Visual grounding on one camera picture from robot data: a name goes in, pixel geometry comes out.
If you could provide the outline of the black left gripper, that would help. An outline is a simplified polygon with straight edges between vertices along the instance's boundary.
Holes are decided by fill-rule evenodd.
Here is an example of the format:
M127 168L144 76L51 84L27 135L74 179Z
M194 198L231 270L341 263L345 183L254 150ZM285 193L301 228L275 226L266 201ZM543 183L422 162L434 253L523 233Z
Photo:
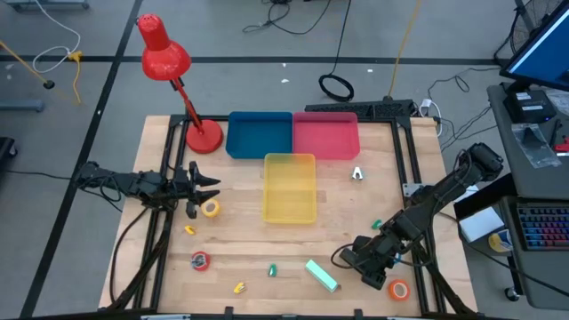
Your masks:
M186 214L190 219L196 218L196 207L198 205L202 205L220 193L219 190L196 190L196 184L200 187L209 187L220 183L220 180L205 177L200 172L196 172L196 169L197 164L195 161L189 162L189 168L187 170L183 169L181 165L176 166L173 170L174 174L172 178L177 197L187 200Z

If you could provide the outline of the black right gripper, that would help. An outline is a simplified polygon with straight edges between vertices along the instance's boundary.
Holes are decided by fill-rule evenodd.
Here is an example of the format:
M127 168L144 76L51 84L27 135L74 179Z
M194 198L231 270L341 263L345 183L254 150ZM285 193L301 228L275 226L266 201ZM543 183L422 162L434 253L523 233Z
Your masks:
M392 232L377 236L357 236L349 248L340 253L340 258L354 268L361 281L380 290L387 279L386 268L393 268L395 255L399 252L400 240Z

